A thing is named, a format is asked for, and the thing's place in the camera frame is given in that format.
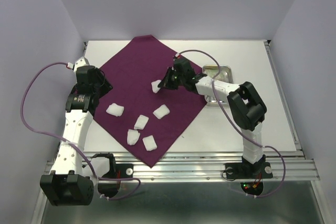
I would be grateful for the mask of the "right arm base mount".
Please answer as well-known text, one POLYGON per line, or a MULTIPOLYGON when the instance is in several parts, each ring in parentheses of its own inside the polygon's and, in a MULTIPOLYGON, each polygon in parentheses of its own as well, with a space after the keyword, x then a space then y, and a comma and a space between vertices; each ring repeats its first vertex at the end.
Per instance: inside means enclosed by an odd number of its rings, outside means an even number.
POLYGON ((243 163, 226 163, 222 171, 222 178, 234 182, 240 180, 240 186, 244 193, 254 197, 261 196, 264 190, 264 179, 272 179, 273 173, 268 162, 253 170, 251 165, 243 163))

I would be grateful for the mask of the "packaged gauze bag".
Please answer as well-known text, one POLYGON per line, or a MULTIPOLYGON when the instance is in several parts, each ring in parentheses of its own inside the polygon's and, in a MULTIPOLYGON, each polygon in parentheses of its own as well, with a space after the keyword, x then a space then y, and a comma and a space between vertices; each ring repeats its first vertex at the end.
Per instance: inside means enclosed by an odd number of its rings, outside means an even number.
POLYGON ((205 74, 207 74, 211 78, 215 76, 216 80, 229 82, 228 73, 224 70, 221 70, 220 73, 218 74, 217 69, 206 69, 205 74))

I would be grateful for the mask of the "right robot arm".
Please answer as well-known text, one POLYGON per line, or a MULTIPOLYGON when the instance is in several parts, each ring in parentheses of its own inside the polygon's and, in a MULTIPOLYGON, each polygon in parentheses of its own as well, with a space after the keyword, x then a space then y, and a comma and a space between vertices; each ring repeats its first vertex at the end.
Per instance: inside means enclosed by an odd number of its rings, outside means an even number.
POLYGON ((238 133, 243 138, 241 170, 248 177, 260 172, 266 160, 261 130, 267 108, 252 83, 233 84, 216 80, 205 73, 196 73, 189 60, 176 58, 157 86, 169 90, 183 86, 187 91, 227 103, 233 118, 229 122, 239 127, 238 133))

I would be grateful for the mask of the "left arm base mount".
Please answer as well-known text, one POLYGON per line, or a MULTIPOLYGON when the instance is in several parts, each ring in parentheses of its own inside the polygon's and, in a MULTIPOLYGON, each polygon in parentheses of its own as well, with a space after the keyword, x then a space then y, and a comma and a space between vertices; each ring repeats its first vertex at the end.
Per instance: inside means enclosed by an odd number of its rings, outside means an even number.
POLYGON ((122 190, 122 182, 129 182, 134 179, 134 166, 130 163, 109 165, 109 167, 107 166, 107 163, 100 163, 94 168, 96 174, 102 178, 101 180, 94 177, 89 166, 83 168, 83 175, 84 177, 90 178, 93 185, 97 187, 100 198, 109 201, 126 199, 134 194, 139 187, 139 184, 137 184, 131 191, 126 192, 125 189, 122 190))

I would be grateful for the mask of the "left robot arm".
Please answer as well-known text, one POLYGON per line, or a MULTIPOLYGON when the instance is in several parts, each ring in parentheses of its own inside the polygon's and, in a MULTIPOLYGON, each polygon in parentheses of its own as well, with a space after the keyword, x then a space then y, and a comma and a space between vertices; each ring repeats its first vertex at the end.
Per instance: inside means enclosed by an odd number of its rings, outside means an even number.
POLYGON ((93 198, 94 178, 110 179, 117 172, 111 154, 95 156, 86 167, 82 166, 81 156, 99 99, 112 86, 94 66, 78 67, 76 79, 65 106, 66 125, 56 160, 50 173, 40 179, 40 187, 53 206, 89 205, 93 198))

